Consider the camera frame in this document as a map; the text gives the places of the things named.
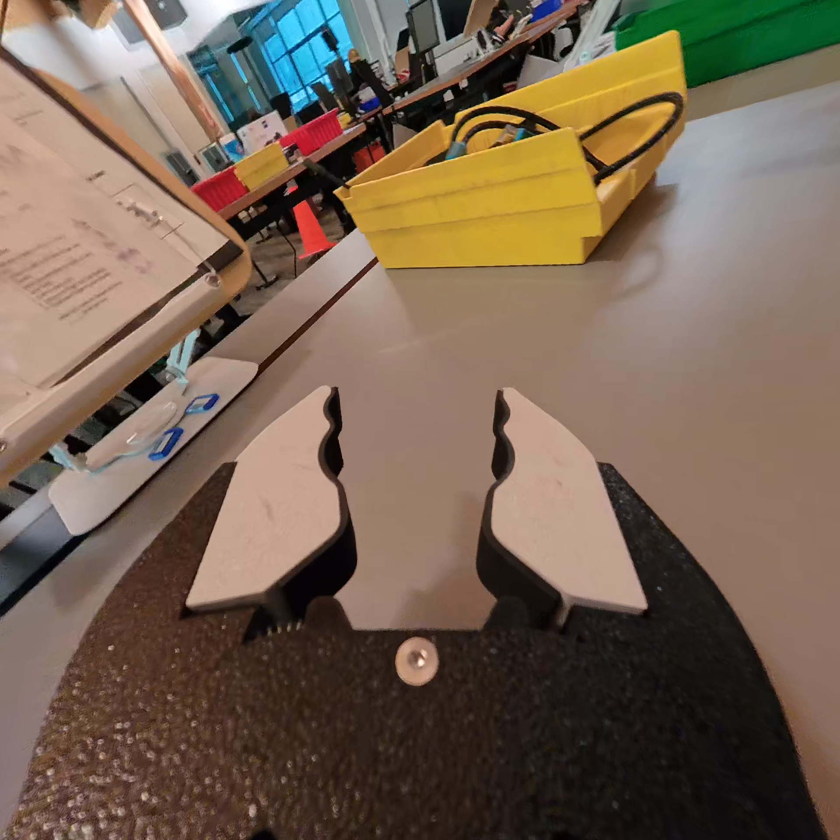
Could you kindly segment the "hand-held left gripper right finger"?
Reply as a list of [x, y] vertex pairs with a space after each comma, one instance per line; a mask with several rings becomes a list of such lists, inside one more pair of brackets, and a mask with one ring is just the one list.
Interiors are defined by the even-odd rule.
[[641, 616], [648, 599], [594, 456], [512, 387], [497, 392], [494, 481], [479, 526], [476, 571], [537, 628], [575, 607]]

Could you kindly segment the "white stand base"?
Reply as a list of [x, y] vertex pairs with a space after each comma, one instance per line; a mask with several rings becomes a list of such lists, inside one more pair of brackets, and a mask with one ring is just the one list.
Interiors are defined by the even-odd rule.
[[79, 474], [65, 469], [49, 486], [49, 500], [70, 535], [84, 535], [108, 520], [137, 491], [167, 466], [204, 428], [256, 378], [255, 362], [225, 357], [202, 358], [187, 369], [189, 402], [200, 395], [218, 393], [212, 412], [185, 416], [177, 426], [184, 434], [172, 455], [163, 461], [137, 457], [118, 460], [101, 473]]

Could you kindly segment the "computer monitor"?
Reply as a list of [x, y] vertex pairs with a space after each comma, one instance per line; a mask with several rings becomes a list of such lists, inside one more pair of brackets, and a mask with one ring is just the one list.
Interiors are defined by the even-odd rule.
[[435, 1], [415, 1], [406, 10], [406, 22], [415, 51], [424, 54], [441, 44]]

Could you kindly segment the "white sign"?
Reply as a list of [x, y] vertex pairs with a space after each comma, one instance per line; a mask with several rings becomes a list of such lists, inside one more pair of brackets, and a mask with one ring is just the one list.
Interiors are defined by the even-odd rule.
[[268, 144], [287, 134], [287, 128], [277, 111], [261, 115], [237, 129], [236, 134], [243, 146], [244, 154], [261, 151]]

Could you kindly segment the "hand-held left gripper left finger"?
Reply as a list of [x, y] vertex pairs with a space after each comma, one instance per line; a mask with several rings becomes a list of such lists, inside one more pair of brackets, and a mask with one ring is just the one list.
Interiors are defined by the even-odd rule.
[[350, 581], [358, 554], [340, 480], [342, 425], [339, 389], [322, 385], [240, 453], [187, 610], [257, 607], [291, 623]]

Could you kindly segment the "wooden document board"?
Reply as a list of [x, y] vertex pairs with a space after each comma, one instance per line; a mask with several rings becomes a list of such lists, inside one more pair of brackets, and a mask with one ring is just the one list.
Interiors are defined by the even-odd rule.
[[242, 238], [2, 48], [2, 487], [244, 289]]

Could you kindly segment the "orange cone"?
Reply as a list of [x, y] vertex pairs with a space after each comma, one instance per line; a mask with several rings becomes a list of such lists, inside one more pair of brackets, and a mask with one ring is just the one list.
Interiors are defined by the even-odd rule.
[[308, 198], [294, 205], [292, 215], [301, 240], [301, 247], [297, 252], [299, 261], [319, 258], [338, 244], [324, 232]]

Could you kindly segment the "small yellow bin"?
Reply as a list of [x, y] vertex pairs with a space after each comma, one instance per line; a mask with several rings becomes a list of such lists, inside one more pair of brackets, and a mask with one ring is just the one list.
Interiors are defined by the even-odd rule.
[[274, 141], [234, 164], [234, 173], [242, 185], [253, 192], [288, 168], [289, 161], [281, 143]]

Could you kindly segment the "wooden post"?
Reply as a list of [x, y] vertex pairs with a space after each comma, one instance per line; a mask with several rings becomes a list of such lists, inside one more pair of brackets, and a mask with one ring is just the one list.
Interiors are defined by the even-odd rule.
[[207, 137], [218, 141], [224, 134], [194, 79], [179, 60], [172, 46], [166, 40], [152, 12], [145, 1], [122, 1], [128, 15], [137, 25], [144, 39], [158, 57], [187, 107], [202, 126]]

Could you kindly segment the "green bin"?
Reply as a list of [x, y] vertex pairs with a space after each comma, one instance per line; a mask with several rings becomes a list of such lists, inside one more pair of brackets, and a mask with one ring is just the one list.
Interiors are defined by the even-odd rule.
[[686, 84], [713, 81], [834, 46], [838, 1], [637, 2], [623, 10], [616, 49], [679, 33]]

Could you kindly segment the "yellow plastic bin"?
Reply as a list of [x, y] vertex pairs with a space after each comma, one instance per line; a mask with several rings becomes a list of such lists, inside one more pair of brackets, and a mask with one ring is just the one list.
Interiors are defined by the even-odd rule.
[[335, 189], [388, 269], [585, 263], [685, 127], [668, 31], [434, 122]]

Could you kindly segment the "red bin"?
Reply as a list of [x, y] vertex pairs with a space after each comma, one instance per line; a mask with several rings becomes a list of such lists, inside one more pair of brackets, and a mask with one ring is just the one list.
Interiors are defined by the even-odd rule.
[[234, 166], [192, 185], [190, 189], [218, 214], [249, 192]]
[[340, 111], [335, 108], [280, 137], [278, 142], [286, 151], [292, 147], [308, 156], [343, 135]]

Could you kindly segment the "printed paper sheets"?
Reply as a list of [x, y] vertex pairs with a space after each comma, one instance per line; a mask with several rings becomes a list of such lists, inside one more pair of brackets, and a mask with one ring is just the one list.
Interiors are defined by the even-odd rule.
[[9, 58], [1, 95], [2, 373], [46, 388], [242, 248]]

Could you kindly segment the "long background table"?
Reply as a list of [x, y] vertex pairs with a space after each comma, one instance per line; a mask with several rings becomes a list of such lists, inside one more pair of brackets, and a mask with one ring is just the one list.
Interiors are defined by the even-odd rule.
[[[324, 144], [323, 147], [314, 151], [307, 160], [320, 163], [346, 148], [355, 149], [361, 141], [374, 138], [377, 128], [378, 125], [375, 119], [369, 119], [355, 124], [343, 131], [339, 138], [332, 139], [330, 142]], [[306, 171], [307, 166], [304, 159], [291, 162], [285, 170], [258, 184], [255, 189], [248, 190], [244, 196], [224, 206], [222, 209], [216, 211], [216, 213], [223, 220], [229, 221], [262, 201], [267, 195], [295, 180]]]

